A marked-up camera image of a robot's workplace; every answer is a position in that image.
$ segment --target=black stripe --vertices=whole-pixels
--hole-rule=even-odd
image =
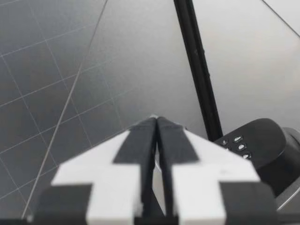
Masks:
[[[171,216],[173,215],[172,165],[197,162],[199,158],[186,137],[183,126],[159,117],[157,119],[157,136],[166,214]]]
[[[39,199],[33,225],[87,225],[91,185],[54,186]]]
[[[207,137],[223,136],[192,0],[174,0]]]
[[[114,163],[141,166],[143,215],[151,214],[152,177],[156,149],[156,119],[149,118],[131,127]]]
[[[226,225],[278,225],[275,197],[259,182],[221,182]]]

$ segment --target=black device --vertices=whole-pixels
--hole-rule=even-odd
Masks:
[[[273,120],[254,120],[215,143],[251,160],[276,196],[300,176],[300,143],[290,129]]]

